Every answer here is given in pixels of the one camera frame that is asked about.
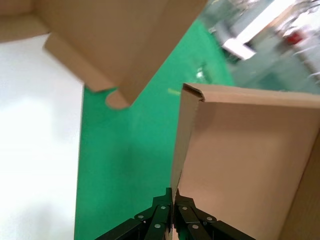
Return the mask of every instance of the folded cardboard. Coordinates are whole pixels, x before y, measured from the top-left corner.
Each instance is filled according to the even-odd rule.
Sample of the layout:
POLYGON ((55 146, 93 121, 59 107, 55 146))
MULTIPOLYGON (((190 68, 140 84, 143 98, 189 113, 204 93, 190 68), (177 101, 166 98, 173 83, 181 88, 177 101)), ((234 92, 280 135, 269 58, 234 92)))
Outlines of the folded cardboard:
POLYGON ((118 87, 107 102, 124 108, 135 101, 206 3, 1 0, 0 16, 11 17, 0 18, 0 42, 54 31, 46 49, 92 91, 118 87))
POLYGON ((179 114, 173 190, 257 240, 320 239, 320 96, 185 84, 179 114))

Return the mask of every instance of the red object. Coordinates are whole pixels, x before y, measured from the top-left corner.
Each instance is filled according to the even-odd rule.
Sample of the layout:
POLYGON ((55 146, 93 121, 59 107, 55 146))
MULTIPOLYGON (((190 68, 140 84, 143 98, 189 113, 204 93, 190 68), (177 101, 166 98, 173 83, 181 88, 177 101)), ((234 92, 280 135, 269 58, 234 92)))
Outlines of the red object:
POLYGON ((295 31, 293 33, 291 33, 291 35, 287 36, 285 38, 285 41, 290 44, 290 45, 295 45, 297 43, 299 43, 300 41, 302 41, 304 38, 302 37, 301 33, 298 31, 295 31))

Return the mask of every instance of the cardboard box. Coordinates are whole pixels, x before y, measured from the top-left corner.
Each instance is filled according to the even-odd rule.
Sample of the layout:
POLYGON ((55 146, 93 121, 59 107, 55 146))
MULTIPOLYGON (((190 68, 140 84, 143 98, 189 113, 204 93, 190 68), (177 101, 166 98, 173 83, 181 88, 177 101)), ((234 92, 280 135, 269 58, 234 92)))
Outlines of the cardboard box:
POLYGON ((320 239, 320 96, 185 84, 179 114, 173 190, 257 240, 320 239))
POLYGON ((0 42, 53 31, 45 47, 107 102, 130 106, 207 0, 1 0, 0 42))

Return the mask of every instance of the white wall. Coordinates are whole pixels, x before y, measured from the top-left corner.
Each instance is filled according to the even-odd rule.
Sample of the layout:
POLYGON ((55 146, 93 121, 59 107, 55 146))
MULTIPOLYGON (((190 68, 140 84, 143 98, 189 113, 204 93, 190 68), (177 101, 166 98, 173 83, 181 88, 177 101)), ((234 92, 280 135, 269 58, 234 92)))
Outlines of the white wall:
POLYGON ((74 238, 83 85, 42 47, 0 44, 0 239, 74 238))

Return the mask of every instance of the green floor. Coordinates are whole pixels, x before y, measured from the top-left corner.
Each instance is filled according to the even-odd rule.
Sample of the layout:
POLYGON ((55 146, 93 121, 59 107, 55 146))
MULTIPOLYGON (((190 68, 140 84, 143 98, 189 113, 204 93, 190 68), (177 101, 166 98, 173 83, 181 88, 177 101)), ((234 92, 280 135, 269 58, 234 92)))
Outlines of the green floor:
POLYGON ((75 239, 93 240, 151 206, 170 186, 183 83, 233 85, 215 40, 196 21, 132 107, 84 90, 75 239), (202 75, 197 78, 199 69, 202 75))

